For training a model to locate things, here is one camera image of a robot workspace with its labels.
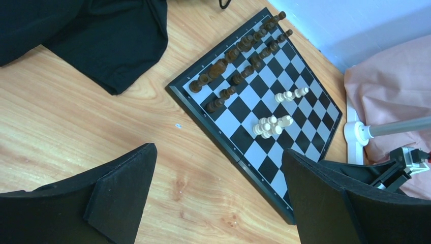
light blue surface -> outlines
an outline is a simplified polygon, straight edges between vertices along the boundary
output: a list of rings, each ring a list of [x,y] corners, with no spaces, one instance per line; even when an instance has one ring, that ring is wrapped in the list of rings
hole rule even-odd
[[[341,71],[431,34],[431,0],[269,0]]]

white pawn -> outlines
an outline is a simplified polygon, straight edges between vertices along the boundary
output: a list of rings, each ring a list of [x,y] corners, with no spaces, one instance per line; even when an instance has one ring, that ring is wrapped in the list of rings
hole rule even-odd
[[[293,119],[292,119],[292,117],[291,116],[289,116],[289,115],[285,115],[285,116],[283,116],[283,117],[281,117],[281,118],[279,118],[278,120],[277,120],[277,123],[276,123],[278,126],[280,126],[281,128],[283,128],[283,127],[287,127],[287,126],[289,126],[289,125],[291,125],[291,124],[293,124]]]
[[[256,135],[261,135],[265,131],[269,131],[271,129],[271,125],[268,123],[258,124],[253,126],[253,133]]]
[[[277,118],[273,115],[271,117],[268,118],[261,118],[259,120],[259,124],[265,124],[265,123],[269,123],[269,124],[275,124],[277,123]]]
[[[293,93],[291,93],[289,91],[285,91],[284,93],[276,94],[275,101],[278,103],[281,103],[284,100],[290,102],[293,100],[293,98],[294,98]]]
[[[307,87],[295,89],[293,93],[295,94],[295,97],[300,98],[302,96],[305,96],[305,94],[309,93],[309,89]]]
[[[271,137],[272,135],[279,135],[281,134],[283,131],[283,129],[280,126],[271,126],[271,129],[268,131],[264,131],[262,133],[262,138],[264,139],[268,139],[269,137]]]

wood grain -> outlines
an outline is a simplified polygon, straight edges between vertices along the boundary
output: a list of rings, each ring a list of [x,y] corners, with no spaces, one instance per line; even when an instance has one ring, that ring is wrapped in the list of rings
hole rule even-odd
[[[1,68],[0,192],[31,191],[154,142],[158,160],[136,243],[298,243],[296,226],[164,90],[264,7],[278,13],[265,0],[235,0],[224,11],[215,0],[168,1],[166,52],[120,96],[42,46]],[[287,20],[280,24],[294,30],[293,43],[345,115],[342,74]],[[346,160],[341,126],[329,160]]]

chessboard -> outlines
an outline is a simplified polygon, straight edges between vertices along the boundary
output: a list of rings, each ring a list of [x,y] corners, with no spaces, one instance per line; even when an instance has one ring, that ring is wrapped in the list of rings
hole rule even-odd
[[[170,82],[166,89],[282,217],[294,223],[288,186],[280,170],[283,151],[292,148],[315,162],[320,161],[326,155],[342,113],[289,38],[278,43],[278,49],[262,59],[261,66],[244,82],[232,81],[251,65],[253,56],[285,32],[277,23],[199,92],[190,88],[191,82],[206,74],[243,37],[259,31],[272,17],[267,8],[260,11]],[[208,103],[218,99],[220,91],[232,86],[236,88],[235,93],[221,107],[209,112]],[[309,89],[303,97],[280,103],[274,98],[276,94],[301,87]],[[280,134],[264,139],[253,132],[259,119],[285,115],[290,115],[293,123]]]

pink cloth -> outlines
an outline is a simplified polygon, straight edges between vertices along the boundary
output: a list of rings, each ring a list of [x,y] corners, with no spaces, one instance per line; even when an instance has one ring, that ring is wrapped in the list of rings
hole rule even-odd
[[[349,68],[344,81],[347,97],[366,125],[431,115],[431,35],[377,53]],[[431,130],[376,137],[365,152],[369,161],[381,162],[401,146],[431,151]],[[413,175],[402,190],[431,200],[431,171]]]

